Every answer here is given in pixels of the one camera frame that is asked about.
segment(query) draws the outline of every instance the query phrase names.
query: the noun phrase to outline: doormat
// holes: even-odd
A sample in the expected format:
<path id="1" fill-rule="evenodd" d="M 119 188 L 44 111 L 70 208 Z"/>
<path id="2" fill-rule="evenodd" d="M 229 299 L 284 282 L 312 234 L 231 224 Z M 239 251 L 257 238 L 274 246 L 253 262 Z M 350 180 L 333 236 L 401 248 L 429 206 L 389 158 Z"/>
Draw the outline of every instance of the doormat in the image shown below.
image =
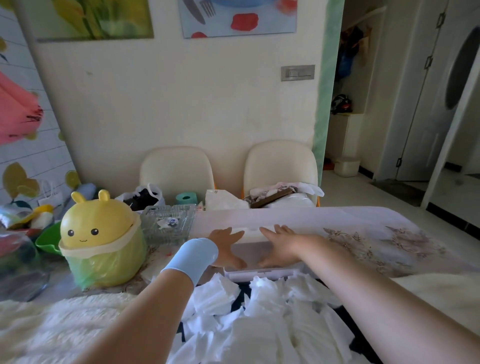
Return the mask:
<path id="1" fill-rule="evenodd" d="M 415 207 L 421 205 L 425 195 L 425 191 L 396 180 L 373 181 L 372 185 Z"/>

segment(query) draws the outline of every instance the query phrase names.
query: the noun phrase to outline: hand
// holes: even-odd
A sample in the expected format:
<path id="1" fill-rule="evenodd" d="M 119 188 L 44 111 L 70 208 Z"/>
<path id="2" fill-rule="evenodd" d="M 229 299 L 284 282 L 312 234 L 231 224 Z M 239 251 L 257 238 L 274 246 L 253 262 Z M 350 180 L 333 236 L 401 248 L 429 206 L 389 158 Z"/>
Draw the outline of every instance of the hand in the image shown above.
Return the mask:
<path id="1" fill-rule="evenodd" d="M 260 228 L 260 231 L 273 244 L 271 254 L 259 263 L 261 268 L 288 267 L 300 261 L 295 254 L 294 242 L 301 235 L 297 235 L 287 225 L 275 225 L 276 232 L 266 228 Z"/>
<path id="2" fill-rule="evenodd" d="M 218 258 L 213 263 L 215 267 L 234 267 L 236 269 L 244 269 L 247 267 L 242 259 L 232 253 L 232 245 L 242 238 L 244 231 L 232 234 L 232 228 L 225 230 L 213 230 L 208 237 L 218 248 Z"/>

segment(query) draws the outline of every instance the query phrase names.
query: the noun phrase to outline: light blue wristband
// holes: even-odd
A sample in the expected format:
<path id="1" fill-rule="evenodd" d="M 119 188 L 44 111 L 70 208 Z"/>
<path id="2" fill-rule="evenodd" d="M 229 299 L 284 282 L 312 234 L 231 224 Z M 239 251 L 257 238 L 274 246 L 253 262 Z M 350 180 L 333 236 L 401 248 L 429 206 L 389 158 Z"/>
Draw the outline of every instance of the light blue wristband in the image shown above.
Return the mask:
<path id="1" fill-rule="evenodd" d="M 217 258 L 218 248 L 213 241 L 207 238 L 191 239 L 181 246 L 162 272 L 165 269 L 179 270 L 190 277 L 195 287 L 208 266 Z"/>

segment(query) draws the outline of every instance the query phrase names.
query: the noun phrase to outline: cartoon face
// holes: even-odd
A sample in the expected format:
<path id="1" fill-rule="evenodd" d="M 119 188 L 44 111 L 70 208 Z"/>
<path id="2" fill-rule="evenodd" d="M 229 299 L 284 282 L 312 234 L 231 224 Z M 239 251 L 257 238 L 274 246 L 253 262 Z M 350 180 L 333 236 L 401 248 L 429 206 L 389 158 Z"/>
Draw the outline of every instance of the cartoon face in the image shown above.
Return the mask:
<path id="1" fill-rule="evenodd" d="M 86 201 L 79 192 L 72 193 L 76 202 L 62 219 L 60 234 L 68 249 L 87 248 L 111 243 L 133 225 L 134 213 L 123 202 L 110 199 L 106 190 L 98 200 Z"/>

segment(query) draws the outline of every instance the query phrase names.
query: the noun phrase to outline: fork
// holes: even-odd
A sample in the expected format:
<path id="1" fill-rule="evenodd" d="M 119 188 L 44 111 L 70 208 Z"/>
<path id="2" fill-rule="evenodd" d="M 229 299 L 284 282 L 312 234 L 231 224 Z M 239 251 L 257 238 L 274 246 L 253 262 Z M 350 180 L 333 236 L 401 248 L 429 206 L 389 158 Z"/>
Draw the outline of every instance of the fork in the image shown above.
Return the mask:
<path id="1" fill-rule="evenodd" d="M 215 7 L 212 4 L 212 0 L 202 0 L 200 2 L 200 5 L 202 6 L 205 14 L 207 14 L 209 18 L 216 15 Z"/>

